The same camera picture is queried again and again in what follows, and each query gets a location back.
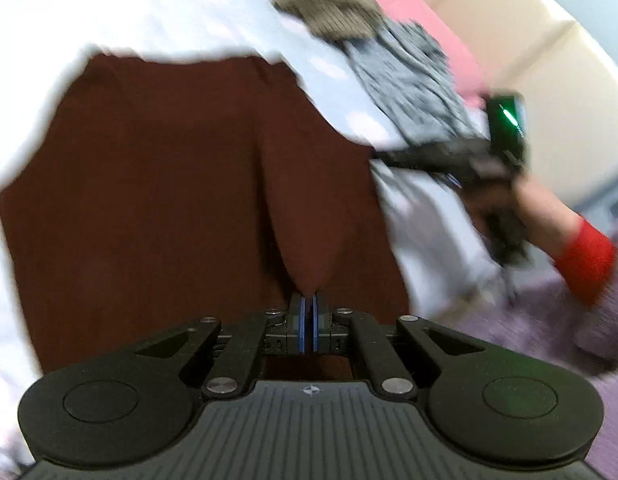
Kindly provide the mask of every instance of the white bed sheet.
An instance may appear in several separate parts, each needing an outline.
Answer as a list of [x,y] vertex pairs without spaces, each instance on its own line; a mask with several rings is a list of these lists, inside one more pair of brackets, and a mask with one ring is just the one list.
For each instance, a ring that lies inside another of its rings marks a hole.
[[[240,12],[227,22],[229,7]],[[240,17],[256,7],[259,14]],[[265,14],[269,21],[262,17]],[[269,27],[266,34],[260,34],[263,27]],[[378,148],[402,142],[351,81],[353,72],[342,54],[311,38],[302,23],[275,14],[267,0],[0,0],[0,187],[35,150],[67,82],[84,66],[91,44],[113,52],[133,48],[145,57],[171,60],[193,59],[201,52],[226,54],[228,49],[277,56],[284,44],[283,56],[337,130]],[[338,84],[347,84],[348,90],[329,92],[329,85]],[[354,102],[354,111],[346,112]],[[480,114],[476,120],[482,120]],[[452,192],[422,175],[392,178],[402,183],[404,192],[382,185],[380,191],[393,251],[413,312],[432,317],[456,294],[492,276],[495,268]],[[1,229],[0,371],[22,389],[39,374]]]

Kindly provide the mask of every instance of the ribbed black surface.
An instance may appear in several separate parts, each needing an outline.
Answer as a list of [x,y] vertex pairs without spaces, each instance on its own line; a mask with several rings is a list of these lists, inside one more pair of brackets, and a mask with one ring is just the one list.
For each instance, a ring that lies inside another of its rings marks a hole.
[[410,404],[364,383],[260,381],[248,396],[213,402],[192,431],[143,463],[76,471],[40,462],[24,480],[599,480],[582,463],[508,472],[448,450]]

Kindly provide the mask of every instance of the pink pillow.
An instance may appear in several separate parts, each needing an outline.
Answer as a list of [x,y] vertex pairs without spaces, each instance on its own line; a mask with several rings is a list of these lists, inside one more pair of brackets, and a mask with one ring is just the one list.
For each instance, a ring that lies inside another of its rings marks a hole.
[[489,87],[482,70],[469,49],[453,33],[423,0],[375,0],[388,18],[397,22],[418,22],[436,38],[449,58],[449,69],[455,78],[455,91],[468,106],[481,107],[480,94],[488,93]]

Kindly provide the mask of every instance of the hand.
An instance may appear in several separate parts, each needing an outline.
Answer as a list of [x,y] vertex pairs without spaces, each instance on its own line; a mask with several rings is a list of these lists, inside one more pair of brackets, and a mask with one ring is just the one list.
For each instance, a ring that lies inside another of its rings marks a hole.
[[461,198],[473,225],[486,237],[485,217],[501,208],[513,208],[526,228],[528,241],[553,259],[561,256],[582,228],[582,217],[526,174],[518,176],[511,188],[492,184],[463,192]]

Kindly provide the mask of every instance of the green light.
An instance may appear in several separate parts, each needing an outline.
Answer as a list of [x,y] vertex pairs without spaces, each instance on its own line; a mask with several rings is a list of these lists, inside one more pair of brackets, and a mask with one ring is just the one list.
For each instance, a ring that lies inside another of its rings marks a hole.
[[516,121],[516,118],[511,115],[511,112],[509,110],[505,110],[505,108],[502,108],[502,113],[504,113],[506,115],[506,118],[511,121],[511,124],[513,124],[516,128],[519,128],[518,121]]

